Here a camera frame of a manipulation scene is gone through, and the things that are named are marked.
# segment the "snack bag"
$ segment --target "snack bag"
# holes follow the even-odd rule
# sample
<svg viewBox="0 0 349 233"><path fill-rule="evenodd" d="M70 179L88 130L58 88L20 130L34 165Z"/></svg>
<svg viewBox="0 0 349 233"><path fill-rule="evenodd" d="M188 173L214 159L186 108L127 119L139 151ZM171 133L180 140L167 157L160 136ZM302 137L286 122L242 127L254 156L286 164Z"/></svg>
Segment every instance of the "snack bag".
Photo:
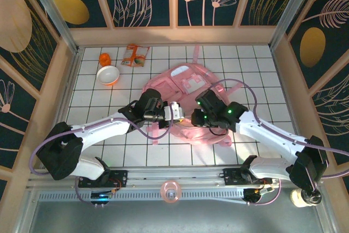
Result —
<svg viewBox="0 0 349 233"><path fill-rule="evenodd" d="M146 56L149 47L128 45L121 65L128 65L129 67L143 67L146 61Z"/></svg>

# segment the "pink backpack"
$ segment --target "pink backpack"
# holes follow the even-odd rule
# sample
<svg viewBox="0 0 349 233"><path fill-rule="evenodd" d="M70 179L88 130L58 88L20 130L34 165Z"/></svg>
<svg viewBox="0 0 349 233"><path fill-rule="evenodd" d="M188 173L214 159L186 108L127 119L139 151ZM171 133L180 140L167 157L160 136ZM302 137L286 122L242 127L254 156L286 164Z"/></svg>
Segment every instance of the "pink backpack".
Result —
<svg viewBox="0 0 349 233"><path fill-rule="evenodd" d="M225 130L212 128L211 130L216 134L226 134L217 136L212 134L208 128L194 127L191 124L190 116L194 112L194 109L199 108L195 98L211 86L211 84L219 81L207 68L196 64L198 51L199 46L195 46L193 63L180 64L150 79L143 87L143 92L148 88L153 88L160 92L163 101L168 101L169 103L176 101L180 104L184 111L185 119L180 123L174 124L170 133L182 139L185 143L192 145L212 145L219 143L222 146L231 146L231 138L226 134L227 132ZM219 84L213 88L213 91L221 100L229 104L228 95L240 87L241 85L237 84L228 91L225 91L224 87ZM152 136L158 136L158 130L157 123L153 123L147 129L148 132L152 132Z"/></svg>

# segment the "white tile floor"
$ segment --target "white tile floor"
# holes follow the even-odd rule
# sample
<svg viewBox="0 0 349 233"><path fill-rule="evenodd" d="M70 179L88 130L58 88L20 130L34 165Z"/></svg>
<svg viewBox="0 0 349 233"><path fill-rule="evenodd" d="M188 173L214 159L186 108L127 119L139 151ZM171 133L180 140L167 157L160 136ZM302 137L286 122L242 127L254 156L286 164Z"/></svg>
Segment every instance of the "white tile floor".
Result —
<svg viewBox="0 0 349 233"><path fill-rule="evenodd" d="M183 62L191 62L194 46L155 46L149 50L145 66L131 68L121 65L124 47L87 48L71 100L67 123L83 124L106 117L121 106L138 99L143 85L159 73ZM101 85L95 75L100 68L101 53L111 56L121 75L113 87ZM204 46L200 48L199 63L222 78L240 79L250 85L257 95L258 115L276 126L294 133L281 84L269 47L265 46ZM252 108L252 95L245 88L230 95ZM111 167L122 166L191 166L241 164L249 155L280 157L267 146L249 137L232 134L232 147L219 145L192 146L173 135L164 137L158 145L138 132L114 136L88 148L84 154L102 157Z"/></svg>

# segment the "white bowl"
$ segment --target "white bowl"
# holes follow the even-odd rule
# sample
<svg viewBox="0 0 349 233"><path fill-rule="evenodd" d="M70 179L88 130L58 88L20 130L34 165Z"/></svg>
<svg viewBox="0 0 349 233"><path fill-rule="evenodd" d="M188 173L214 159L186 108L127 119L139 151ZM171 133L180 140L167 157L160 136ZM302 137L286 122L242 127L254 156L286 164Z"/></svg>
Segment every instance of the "white bowl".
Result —
<svg viewBox="0 0 349 233"><path fill-rule="evenodd" d="M97 80L103 85L112 86L114 85L120 76L120 71L113 65L107 65L102 67L97 72Z"/></svg>

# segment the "orange ball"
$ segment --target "orange ball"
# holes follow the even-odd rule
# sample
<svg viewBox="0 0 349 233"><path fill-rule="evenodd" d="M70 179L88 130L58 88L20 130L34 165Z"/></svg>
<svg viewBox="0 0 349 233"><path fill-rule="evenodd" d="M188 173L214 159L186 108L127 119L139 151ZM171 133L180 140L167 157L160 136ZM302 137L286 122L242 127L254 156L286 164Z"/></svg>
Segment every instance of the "orange ball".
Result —
<svg viewBox="0 0 349 233"><path fill-rule="evenodd" d="M102 53L99 55L99 63L102 67L105 67L107 65L111 64L111 59L109 54L107 53Z"/></svg>

